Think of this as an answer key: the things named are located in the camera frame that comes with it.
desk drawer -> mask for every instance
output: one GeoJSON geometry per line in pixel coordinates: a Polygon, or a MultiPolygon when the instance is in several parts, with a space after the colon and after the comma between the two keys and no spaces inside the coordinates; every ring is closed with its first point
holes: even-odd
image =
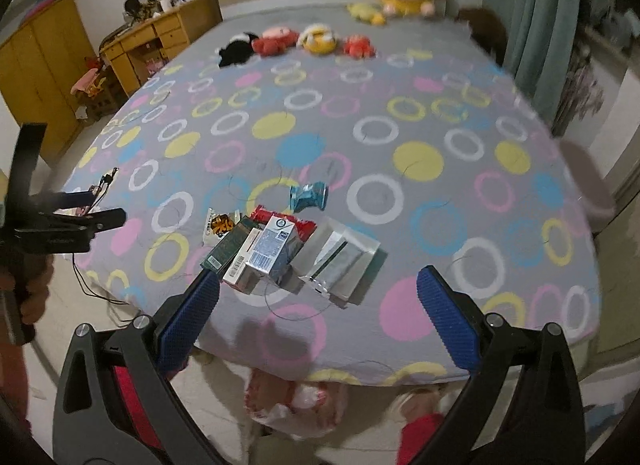
{"type": "Polygon", "coordinates": [[[179,28],[178,30],[172,30],[171,32],[167,32],[160,36],[160,41],[162,41],[162,46],[170,48],[176,44],[180,44],[181,42],[187,42],[187,36],[184,31],[179,28]]]}
{"type": "Polygon", "coordinates": [[[161,36],[166,32],[171,32],[176,28],[180,28],[180,20],[178,19],[178,16],[174,14],[173,16],[169,16],[168,18],[155,22],[154,26],[158,36],[161,36]]]}
{"type": "Polygon", "coordinates": [[[124,48],[125,52],[128,52],[129,50],[133,50],[134,48],[136,48],[137,46],[140,46],[141,44],[145,44],[146,42],[149,42],[152,39],[155,39],[155,37],[156,37],[156,32],[154,28],[151,25],[149,25],[149,26],[145,26],[144,28],[141,28],[140,30],[137,30],[136,32],[131,34],[127,39],[123,39],[120,44],[124,48]]]}

red plush toy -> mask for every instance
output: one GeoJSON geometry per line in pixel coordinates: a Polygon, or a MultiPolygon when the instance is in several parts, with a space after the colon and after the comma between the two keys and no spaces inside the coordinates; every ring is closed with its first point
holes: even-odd
{"type": "Polygon", "coordinates": [[[371,45],[369,38],[360,35],[346,38],[342,44],[342,51],[354,59],[375,57],[376,55],[376,49],[371,45]]]}
{"type": "Polygon", "coordinates": [[[280,55],[284,54],[287,48],[296,45],[299,35],[285,26],[276,26],[265,30],[260,39],[252,41],[251,46],[254,48],[254,52],[261,57],[280,55]]]}

wooden desk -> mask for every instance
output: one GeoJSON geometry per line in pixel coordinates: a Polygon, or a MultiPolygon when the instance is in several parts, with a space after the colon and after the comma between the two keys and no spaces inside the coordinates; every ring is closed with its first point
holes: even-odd
{"type": "Polygon", "coordinates": [[[146,20],[101,49],[128,96],[149,78],[145,57],[161,52],[172,60],[205,32],[222,22],[218,0],[192,0],[146,20]]]}

box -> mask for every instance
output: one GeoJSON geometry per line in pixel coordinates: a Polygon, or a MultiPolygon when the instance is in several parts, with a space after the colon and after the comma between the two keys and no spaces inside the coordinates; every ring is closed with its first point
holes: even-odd
{"type": "Polygon", "coordinates": [[[260,229],[253,229],[242,244],[242,248],[229,266],[223,281],[242,293],[251,293],[260,279],[253,268],[247,268],[246,262],[253,252],[255,242],[262,234],[260,229]]]}
{"type": "Polygon", "coordinates": [[[295,223],[273,216],[254,245],[247,265],[277,283],[300,249],[300,244],[295,223]]]}
{"type": "Polygon", "coordinates": [[[213,247],[207,257],[200,266],[207,270],[212,270],[217,273],[219,277],[225,275],[226,269],[238,254],[238,251],[242,248],[242,244],[249,237],[249,234],[253,229],[260,228],[260,225],[253,221],[249,216],[243,217],[238,224],[236,224],[231,232],[220,239],[220,242],[213,247]]]}
{"type": "Polygon", "coordinates": [[[293,258],[291,268],[298,277],[308,275],[331,247],[341,240],[356,245],[363,252],[342,279],[329,291],[331,295],[348,301],[380,247],[379,241],[356,232],[332,218],[326,218],[300,249],[298,255],[293,258]]]}

blue gripper pad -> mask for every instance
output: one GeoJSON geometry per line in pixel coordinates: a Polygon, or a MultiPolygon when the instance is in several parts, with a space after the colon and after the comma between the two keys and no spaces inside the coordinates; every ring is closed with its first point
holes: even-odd
{"type": "Polygon", "coordinates": [[[203,270],[181,297],[181,303],[158,337],[156,366],[161,374],[182,369],[220,297],[215,272],[203,270]]]}

